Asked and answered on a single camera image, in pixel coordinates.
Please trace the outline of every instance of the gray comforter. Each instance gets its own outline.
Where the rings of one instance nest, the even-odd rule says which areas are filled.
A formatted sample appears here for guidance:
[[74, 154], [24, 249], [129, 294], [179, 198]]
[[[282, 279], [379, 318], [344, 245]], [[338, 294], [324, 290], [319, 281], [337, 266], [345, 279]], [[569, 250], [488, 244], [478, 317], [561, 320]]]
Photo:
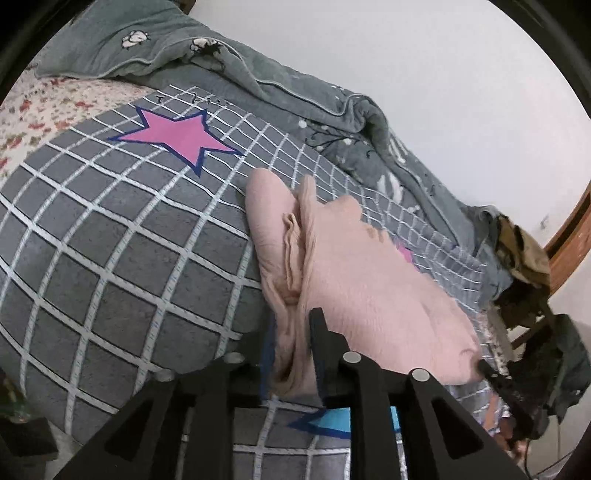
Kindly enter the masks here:
[[511, 283], [477, 245], [462, 205], [389, 128], [366, 95], [297, 72], [225, 38], [168, 0], [97, 0], [49, 43], [39, 76], [124, 77], [165, 89], [198, 85], [322, 152], [486, 265], [480, 304]]

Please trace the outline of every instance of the wooden door frame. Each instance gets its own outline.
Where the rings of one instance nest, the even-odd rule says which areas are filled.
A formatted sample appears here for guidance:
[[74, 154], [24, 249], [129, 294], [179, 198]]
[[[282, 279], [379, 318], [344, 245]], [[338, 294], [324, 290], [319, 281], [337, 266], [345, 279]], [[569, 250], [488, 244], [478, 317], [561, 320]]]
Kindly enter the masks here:
[[550, 294], [573, 274], [591, 249], [591, 182], [544, 250], [550, 259]]

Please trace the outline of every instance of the metal screw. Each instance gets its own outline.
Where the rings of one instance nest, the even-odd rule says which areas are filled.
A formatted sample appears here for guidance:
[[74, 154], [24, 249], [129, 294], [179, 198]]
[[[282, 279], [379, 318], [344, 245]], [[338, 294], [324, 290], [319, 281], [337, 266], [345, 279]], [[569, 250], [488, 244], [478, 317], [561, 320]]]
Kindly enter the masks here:
[[231, 365], [241, 364], [244, 361], [244, 355], [239, 352], [229, 352], [223, 356], [223, 360]]
[[429, 372], [427, 372], [424, 368], [416, 368], [413, 370], [413, 378], [417, 382], [426, 382], [430, 377], [431, 375], [429, 375]]
[[158, 370], [157, 372], [154, 372], [154, 378], [158, 382], [170, 382], [174, 380], [174, 372], [167, 368], [163, 370]]
[[361, 355], [354, 351], [345, 352], [343, 354], [343, 360], [348, 364], [358, 364], [361, 361]]

